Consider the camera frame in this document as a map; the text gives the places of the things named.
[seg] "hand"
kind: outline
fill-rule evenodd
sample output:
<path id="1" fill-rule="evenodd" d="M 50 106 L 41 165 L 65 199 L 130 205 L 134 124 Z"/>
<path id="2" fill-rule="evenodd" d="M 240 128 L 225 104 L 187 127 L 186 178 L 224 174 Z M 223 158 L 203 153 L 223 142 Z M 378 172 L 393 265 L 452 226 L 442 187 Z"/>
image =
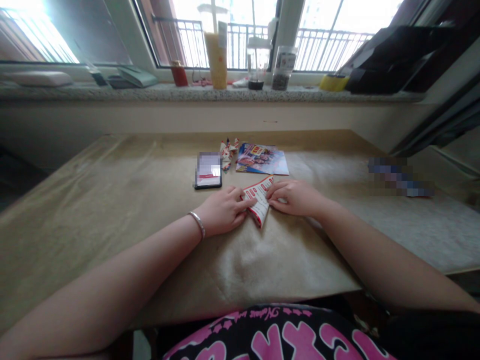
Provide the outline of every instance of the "hand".
<path id="1" fill-rule="evenodd" d="M 333 203 L 310 184 L 299 180 L 282 180 L 274 183 L 266 192 L 268 203 L 275 209 L 290 215 L 316 218 L 325 205 Z"/>
<path id="2" fill-rule="evenodd" d="M 203 223 L 206 237 L 228 233 L 244 222 L 244 210 L 257 202 L 256 198 L 238 201 L 244 195 L 240 187 L 231 185 L 210 195 L 193 211 Z"/>

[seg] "glass window pane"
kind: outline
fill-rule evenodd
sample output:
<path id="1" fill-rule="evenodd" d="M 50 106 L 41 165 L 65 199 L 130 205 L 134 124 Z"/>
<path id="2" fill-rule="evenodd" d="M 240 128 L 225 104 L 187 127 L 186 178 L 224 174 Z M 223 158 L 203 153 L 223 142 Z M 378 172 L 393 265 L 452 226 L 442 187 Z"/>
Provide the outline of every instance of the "glass window pane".
<path id="1" fill-rule="evenodd" d="M 197 7 L 209 4 L 210 0 L 136 1 L 161 65 L 170 66 L 172 61 L 180 60 L 186 67 L 209 67 Z M 264 39 L 268 37 L 267 25 L 276 15 L 277 0 L 216 0 L 215 4 L 229 9 L 227 67 L 244 70 L 247 68 L 247 39 L 254 34 Z"/>
<path id="2" fill-rule="evenodd" d="M 343 0 L 335 30 L 376 34 L 392 22 L 403 0 Z"/>
<path id="3" fill-rule="evenodd" d="M 339 5 L 340 0 L 305 0 L 300 28 L 330 30 Z"/>
<path id="4" fill-rule="evenodd" d="M 0 0 L 0 61 L 131 64 L 103 0 Z"/>
<path id="5" fill-rule="evenodd" d="M 343 0 L 335 21 L 340 3 L 305 0 L 295 41 L 296 71 L 340 69 L 360 46 L 389 26 L 402 0 Z"/>

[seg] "brown paper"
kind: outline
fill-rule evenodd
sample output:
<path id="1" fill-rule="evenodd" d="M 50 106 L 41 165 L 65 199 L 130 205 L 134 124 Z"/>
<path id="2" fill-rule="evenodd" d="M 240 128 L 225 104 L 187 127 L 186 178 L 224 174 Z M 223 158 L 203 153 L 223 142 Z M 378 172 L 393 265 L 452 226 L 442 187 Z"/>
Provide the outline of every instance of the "brown paper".
<path id="1" fill-rule="evenodd" d="M 479 266 L 480 215 L 441 192 L 432 200 L 369 196 L 368 157 L 383 153 L 349 130 L 110 135 L 0 214 L 0 331 L 217 191 L 193 189 L 197 155 L 218 151 L 220 140 L 232 135 L 277 145 L 292 177 L 313 184 L 441 271 Z M 246 188 L 264 177 L 230 170 L 223 187 Z M 271 208 L 261 230 L 247 218 L 231 233 L 202 241 L 132 326 L 356 289 L 321 229 Z"/>

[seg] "colorful picture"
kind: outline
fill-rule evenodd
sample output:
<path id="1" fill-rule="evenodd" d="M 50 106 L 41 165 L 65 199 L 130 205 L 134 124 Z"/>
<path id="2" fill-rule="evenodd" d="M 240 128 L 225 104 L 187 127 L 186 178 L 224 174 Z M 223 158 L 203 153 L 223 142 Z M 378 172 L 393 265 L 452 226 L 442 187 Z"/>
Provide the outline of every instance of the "colorful picture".
<path id="1" fill-rule="evenodd" d="M 288 175 L 287 160 L 276 146 L 244 143 L 238 150 L 236 170 L 239 172 Z"/>

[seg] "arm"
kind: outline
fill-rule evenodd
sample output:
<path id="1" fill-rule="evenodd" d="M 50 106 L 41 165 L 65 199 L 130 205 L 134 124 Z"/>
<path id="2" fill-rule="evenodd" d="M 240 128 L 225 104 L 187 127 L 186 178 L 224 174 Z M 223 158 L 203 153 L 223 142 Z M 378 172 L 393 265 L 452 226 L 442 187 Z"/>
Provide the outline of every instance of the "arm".
<path id="1" fill-rule="evenodd" d="M 306 182 L 277 182 L 268 190 L 267 199 L 284 213 L 321 223 L 353 271 L 385 304 L 480 313 L 480 305 L 453 281 Z"/>
<path id="2" fill-rule="evenodd" d="M 256 200 L 237 202 L 242 193 L 229 186 L 194 210 L 206 236 L 226 233 L 245 220 L 243 210 Z M 187 215 L 80 276 L 0 338 L 0 359 L 74 356 L 105 349 L 201 238 L 196 220 Z"/>

